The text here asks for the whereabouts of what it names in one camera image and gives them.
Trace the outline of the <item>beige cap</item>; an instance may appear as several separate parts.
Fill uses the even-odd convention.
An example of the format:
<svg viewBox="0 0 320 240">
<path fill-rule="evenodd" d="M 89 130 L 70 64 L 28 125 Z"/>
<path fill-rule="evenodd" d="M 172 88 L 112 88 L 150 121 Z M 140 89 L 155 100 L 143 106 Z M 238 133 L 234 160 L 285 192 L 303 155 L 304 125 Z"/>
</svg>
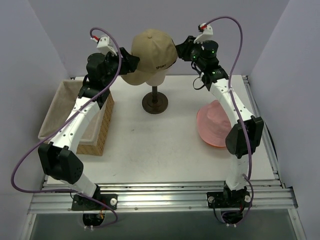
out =
<svg viewBox="0 0 320 240">
<path fill-rule="evenodd" d="M 140 59 L 137 69 L 133 73 L 122 74 L 121 77 L 132 86 L 146 83 L 158 72 L 168 72 L 178 58 L 172 38 L 166 32 L 153 28 L 133 38 L 131 54 Z"/>
</svg>

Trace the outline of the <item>pink cap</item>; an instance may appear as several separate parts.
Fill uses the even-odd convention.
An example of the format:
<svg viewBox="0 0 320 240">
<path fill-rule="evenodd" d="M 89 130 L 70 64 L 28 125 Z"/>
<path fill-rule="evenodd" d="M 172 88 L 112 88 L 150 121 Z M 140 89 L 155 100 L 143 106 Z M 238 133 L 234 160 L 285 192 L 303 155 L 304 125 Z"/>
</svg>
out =
<svg viewBox="0 0 320 240">
<path fill-rule="evenodd" d="M 196 115 L 197 131 L 206 142 L 224 142 L 232 129 L 230 120 L 218 100 L 201 107 Z"/>
</svg>

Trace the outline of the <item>orange cap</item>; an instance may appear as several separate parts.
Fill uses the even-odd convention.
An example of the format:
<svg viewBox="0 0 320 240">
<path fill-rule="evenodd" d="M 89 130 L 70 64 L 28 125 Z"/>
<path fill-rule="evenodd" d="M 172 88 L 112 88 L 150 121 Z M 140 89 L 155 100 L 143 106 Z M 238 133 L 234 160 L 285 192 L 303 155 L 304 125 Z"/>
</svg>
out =
<svg viewBox="0 0 320 240">
<path fill-rule="evenodd" d="M 210 142 L 210 141 L 204 141 L 207 145 L 215 147 L 215 148 L 226 148 L 226 144 L 222 141 L 218 142 Z"/>
</svg>

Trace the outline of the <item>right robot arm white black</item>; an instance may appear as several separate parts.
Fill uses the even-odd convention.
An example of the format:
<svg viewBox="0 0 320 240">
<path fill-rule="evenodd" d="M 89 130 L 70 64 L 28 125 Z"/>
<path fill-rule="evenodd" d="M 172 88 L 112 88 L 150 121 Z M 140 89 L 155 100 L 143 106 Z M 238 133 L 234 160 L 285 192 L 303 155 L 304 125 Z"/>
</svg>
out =
<svg viewBox="0 0 320 240">
<path fill-rule="evenodd" d="M 223 203 L 234 206 L 240 201 L 240 191 L 244 191 L 252 173 L 252 156 L 260 145 L 264 121 L 255 117 L 242 103 L 232 87 L 232 76 L 220 66 L 217 58 L 218 43 L 213 40 L 199 42 L 189 35 L 176 45 L 177 55 L 199 74 L 205 87 L 221 104 L 231 129 L 225 143 L 232 155 L 230 171 L 224 182 L 228 189 L 222 193 Z"/>
</svg>

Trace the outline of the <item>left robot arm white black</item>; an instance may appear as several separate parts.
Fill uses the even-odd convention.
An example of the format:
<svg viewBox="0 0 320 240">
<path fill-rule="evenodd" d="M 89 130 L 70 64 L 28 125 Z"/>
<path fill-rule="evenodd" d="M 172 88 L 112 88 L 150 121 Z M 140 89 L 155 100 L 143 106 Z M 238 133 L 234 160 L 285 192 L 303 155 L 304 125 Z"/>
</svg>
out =
<svg viewBox="0 0 320 240">
<path fill-rule="evenodd" d="M 87 74 L 70 115 L 49 142 L 38 147 L 43 172 L 84 195 L 82 202 L 90 210 L 100 206 L 101 197 L 97 194 L 98 186 L 83 172 L 84 165 L 76 155 L 77 148 L 89 123 L 107 101 L 111 84 L 118 75 L 133 73 L 139 61 L 139 57 L 123 47 L 116 54 L 110 51 L 91 54 L 87 58 Z"/>
</svg>

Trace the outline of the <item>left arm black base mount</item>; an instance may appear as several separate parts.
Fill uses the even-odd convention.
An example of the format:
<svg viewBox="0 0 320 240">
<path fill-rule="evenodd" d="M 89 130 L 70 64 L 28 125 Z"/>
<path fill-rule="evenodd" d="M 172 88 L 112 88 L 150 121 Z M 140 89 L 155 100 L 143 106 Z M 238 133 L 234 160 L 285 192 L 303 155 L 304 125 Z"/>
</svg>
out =
<svg viewBox="0 0 320 240">
<path fill-rule="evenodd" d="M 115 193 L 102 194 L 96 201 L 87 197 L 75 194 L 73 196 L 72 211 L 100 211 L 112 209 L 116 210 L 118 204 L 118 195 Z"/>
</svg>

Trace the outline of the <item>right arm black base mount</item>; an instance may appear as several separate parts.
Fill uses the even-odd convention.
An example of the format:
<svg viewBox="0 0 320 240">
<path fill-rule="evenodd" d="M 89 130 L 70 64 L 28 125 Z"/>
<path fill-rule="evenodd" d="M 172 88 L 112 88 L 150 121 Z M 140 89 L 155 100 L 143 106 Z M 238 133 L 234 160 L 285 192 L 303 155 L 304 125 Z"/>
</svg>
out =
<svg viewBox="0 0 320 240">
<path fill-rule="evenodd" d="M 251 202 L 251 195 L 246 187 L 240 190 L 230 190 L 225 186 L 223 191 L 207 192 L 206 197 L 208 207 L 212 209 L 234 208 L 243 210 L 248 208 Z"/>
</svg>

